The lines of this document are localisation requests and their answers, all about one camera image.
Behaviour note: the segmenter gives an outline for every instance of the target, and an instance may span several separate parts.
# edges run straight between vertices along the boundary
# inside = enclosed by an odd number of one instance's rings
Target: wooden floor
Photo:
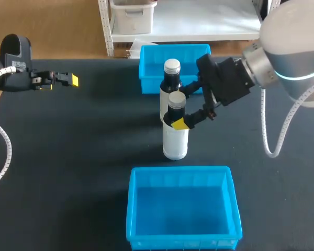
[[[34,59],[107,57],[97,0],[0,0],[0,44],[10,33],[29,38]],[[213,42],[211,49],[237,55],[248,44]],[[115,56],[127,56],[130,46],[116,45]]]

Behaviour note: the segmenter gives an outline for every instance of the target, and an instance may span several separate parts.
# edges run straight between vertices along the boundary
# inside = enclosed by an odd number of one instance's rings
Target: bottle cap
[[[182,92],[172,92],[169,95],[169,106],[173,109],[182,109],[186,105],[186,96]]]
[[[164,63],[164,72],[174,75],[180,72],[180,62],[177,59],[168,59]]]

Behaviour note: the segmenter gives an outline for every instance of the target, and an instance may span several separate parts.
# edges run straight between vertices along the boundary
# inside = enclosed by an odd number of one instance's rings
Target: white shelf
[[[113,42],[253,40],[261,27],[252,0],[159,0],[150,34],[119,34],[116,20]]]

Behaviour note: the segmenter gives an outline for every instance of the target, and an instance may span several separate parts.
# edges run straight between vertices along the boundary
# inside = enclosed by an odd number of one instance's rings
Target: blue storage basket
[[[196,60],[211,54],[208,44],[144,45],[141,48],[139,77],[143,94],[159,94],[164,79],[164,63],[178,59],[181,64],[181,80],[188,85],[198,80]]]
[[[235,249],[241,238],[228,167],[132,170],[127,209],[132,250]]]

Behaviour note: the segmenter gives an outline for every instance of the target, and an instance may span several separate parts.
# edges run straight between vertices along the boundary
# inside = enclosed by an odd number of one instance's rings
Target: bottle
[[[169,94],[168,110],[163,120],[163,152],[164,155],[177,161],[187,154],[188,131],[175,130],[171,124],[185,115],[186,97],[181,92]]]
[[[162,122],[167,112],[169,94],[179,90],[181,86],[180,62],[177,59],[166,60],[164,63],[164,80],[160,88],[160,118]]]

